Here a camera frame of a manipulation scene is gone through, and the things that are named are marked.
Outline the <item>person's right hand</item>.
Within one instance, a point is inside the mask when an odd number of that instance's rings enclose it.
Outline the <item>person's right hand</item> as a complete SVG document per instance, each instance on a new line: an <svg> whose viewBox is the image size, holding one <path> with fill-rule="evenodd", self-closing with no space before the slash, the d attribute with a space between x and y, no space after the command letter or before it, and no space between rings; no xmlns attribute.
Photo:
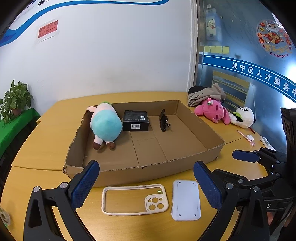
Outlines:
<svg viewBox="0 0 296 241"><path fill-rule="evenodd" d="M284 211L268 212L269 240L279 240L280 232L286 229L290 224L295 224L295 202L288 205Z"/></svg>

